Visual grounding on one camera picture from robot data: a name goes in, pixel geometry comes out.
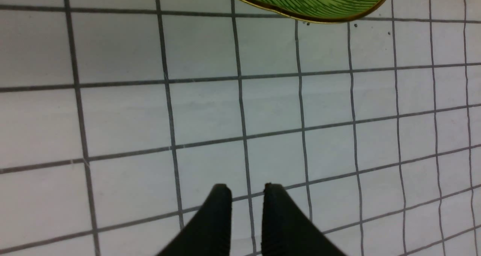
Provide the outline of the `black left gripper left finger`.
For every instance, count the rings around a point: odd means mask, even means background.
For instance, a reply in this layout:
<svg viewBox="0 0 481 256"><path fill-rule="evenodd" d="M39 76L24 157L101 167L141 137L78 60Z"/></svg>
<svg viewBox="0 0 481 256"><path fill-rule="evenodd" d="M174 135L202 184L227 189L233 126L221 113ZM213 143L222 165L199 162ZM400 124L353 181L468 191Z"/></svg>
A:
<svg viewBox="0 0 481 256"><path fill-rule="evenodd" d="M215 184L189 223L159 256L228 256L231 248L232 194Z"/></svg>

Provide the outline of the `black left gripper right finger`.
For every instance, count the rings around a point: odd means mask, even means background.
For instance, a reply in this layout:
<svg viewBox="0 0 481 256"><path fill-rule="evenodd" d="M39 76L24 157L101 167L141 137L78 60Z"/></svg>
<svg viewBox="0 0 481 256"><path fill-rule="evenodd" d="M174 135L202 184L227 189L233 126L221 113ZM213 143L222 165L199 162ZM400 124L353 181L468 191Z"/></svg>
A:
<svg viewBox="0 0 481 256"><path fill-rule="evenodd" d="M280 184L263 191L263 256L344 256L295 204Z"/></svg>

